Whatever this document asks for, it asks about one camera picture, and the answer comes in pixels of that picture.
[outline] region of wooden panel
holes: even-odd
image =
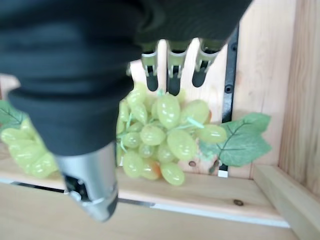
[[[18,79],[12,75],[0,73],[1,99],[7,99],[7,93],[19,86]]]
[[[279,166],[320,198],[320,0],[298,0]]]
[[[49,188],[65,188],[61,177],[57,174],[46,179],[23,174],[3,144],[0,145],[0,178]],[[122,199],[283,221],[252,180],[186,173],[184,185],[175,187],[163,179],[149,181],[129,178],[122,169],[117,170],[117,178],[119,197]],[[240,200],[244,205],[238,206],[234,200]]]
[[[251,112],[272,117],[265,140],[272,150],[256,164],[277,165],[284,121],[295,20],[295,0],[254,0],[240,22],[232,118]],[[252,164],[229,168],[252,177]]]
[[[254,180],[300,240],[320,239],[320,201],[276,166],[256,165]]]
[[[187,52],[185,65],[181,76],[181,89],[186,93],[186,102],[196,99],[206,101],[212,112],[211,122],[221,123],[222,108],[225,89],[227,46],[225,45],[216,57],[214,63],[210,66],[205,82],[201,87],[194,87],[192,77],[194,74],[196,57],[199,48],[199,40],[194,39]],[[209,168],[214,164],[215,159],[203,161],[199,158],[193,159],[196,166],[189,166],[189,162],[181,161],[179,166],[185,171],[198,174],[209,174]]]
[[[0,185],[2,240],[296,240],[290,229],[119,203],[107,223],[90,219],[65,195]]]

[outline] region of wooden floor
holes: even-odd
[[[119,203],[95,222],[62,193],[0,184],[1,240],[297,240],[288,228]]]
[[[62,178],[58,174],[46,179],[24,174],[10,157],[4,144],[0,144],[0,178],[65,189]],[[169,185],[163,179],[157,181],[143,178],[131,179],[122,169],[117,169],[117,179],[119,197],[122,199],[167,204],[245,218],[284,220],[257,184],[249,179],[186,173],[184,185],[176,187]],[[235,200],[242,201],[243,205],[236,205]]]

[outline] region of green leaf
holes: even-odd
[[[270,119],[268,115],[253,112],[240,120],[222,123],[221,126],[227,130],[227,134],[234,132],[236,132],[236,134],[261,134],[267,130]]]
[[[270,122],[270,117],[262,113],[250,113],[244,118],[221,124],[226,130],[227,140],[223,143],[207,144],[199,142],[203,159],[217,155],[225,165],[241,167],[266,154],[271,147],[262,138]]]
[[[5,100],[0,100],[0,131],[6,128],[19,128],[26,114],[15,109]]]

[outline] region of bunch of grapes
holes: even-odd
[[[4,129],[1,140],[8,145],[12,158],[26,174],[46,178],[58,170],[54,156],[28,118],[21,123],[20,129]]]
[[[152,97],[144,84],[136,82],[119,104],[117,164],[131,178],[157,180],[162,176],[179,186],[185,174],[177,163],[196,156],[197,139],[210,144],[227,139],[226,131],[209,124],[210,120],[206,102],[184,104],[181,96],[169,93]]]

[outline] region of grape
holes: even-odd
[[[115,156],[116,156],[116,165],[120,166],[122,162],[122,157],[124,155],[124,150],[121,148],[120,144],[116,145],[115,149]]]
[[[1,140],[6,144],[19,139],[29,140],[31,138],[24,131],[15,128],[6,128],[1,132]]]
[[[209,110],[208,118],[205,120],[204,124],[209,124],[211,122],[212,112]]]
[[[123,122],[129,121],[129,107],[125,100],[122,100],[119,104],[118,119],[120,119]]]
[[[138,133],[142,130],[143,127],[144,125],[141,122],[137,121],[134,124],[132,124],[130,127],[128,127],[127,131]]]
[[[54,156],[47,152],[30,166],[29,171],[33,176],[43,179],[57,170]]]
[[[145,105],[145,109],[148,113],[152,112],[152,106],[155,103],[156,98],[154,96],[146,96],[145,100],[144,100],[144,105]]]
[[[213,124],[204,125],[204,128],[199,128],[195,133],[201,141],[208,144],[223,143],[227,140],[226,130]]]
[[[20,150],[30,145],[37,145],[37,143],[34,140],[30,139],[18,139],[10,142],[10,144],[8,145],[9,152],[12,157],[15,157]]]
[[[171,185],[179,186],[185,181],[185,174],[179,166],[173,162],[161,163],[161,173],[163,178]]]
[[[148,113],[145,105],[142,103],[136,103],[131,107],[132,115],[141,123],[146,124],[148,120]]]
[[[120,134],[125,130],[125,124],[123,121],[119,120],[116,122],[116,134]]]
[[[122,139],[123,145],[128,148],[134,149],[137,148],[140,143],[141,139],[139,133],[137,132],[128,132]]]
[[[147,159],[147,158],[150,158],[154,154],[155,147],[141,143],[139,146],[138,152],[142,158]]]
[[[151,116],[153,119],[159,119],[159,117],[158,117],[158,100],[156,100],[152,105]]]
[[[157,100],[157,114],[160,123],[167,129],[172,129],[179,123],[180,105],[178,99],[170,94],[161,96]]]
[[[160,163],[169,163],[172,162],[175,159],[175,156],[170,151],[168,144],[166,142],[163,142],[158,147],[157,151],[157,159]]]
[[[159,164],[154,159],[143,160],[142,177],[149,180],[157,180],[161,176],[161,170]]]
[[[175,97],[178,99],[178,102],[182,104],[186,99],[186,91],[183,88],[181,88],[178,95]]]
[[[126,100],[130,106],[137,103],[142,104],[147,95],[147,88],[142,82],[135,82],[133,90],[128,94]]]
[[[123,170],[131,178],[138,178],[144,170],[142,158],[132,150],[123,156]]]
[[[166,134],[159,127],[148,124],[142,128],[140,138],[143,143],[156,146],[165,140]]]
[[[30,173],[28,169],[30,168],[30,164],[34,163],[37,159],[43,156],[47,150],[43,148],[41,145],[32,144],[24,147],[20,151],[18,151],[13,159],[16,163],[22,167],[27,173]]]
[[[29,118],[26,118],[22,121],[20,125],[20,129],[26,133],[30,138],[34,138],[36,135],[36,130],[34,126],[32,125],[32,122]]]
[[[173,155],[179,160],[189,161],[197,153],[195,140],[184,130],[172,130],[166,141]]]
[[[41,147],[46,148],[46,145],[45,145],[44,141],[42,140],[42,138],[40,137],[40,135],[38,133],[35,133],[34,141],[37,144],[39,144]]]
[[[208,104],[203,100],[194,100],[190,102],[182,111],[180,122],[182,124],[188,123],[188,117],[203,124],[209,115]]]

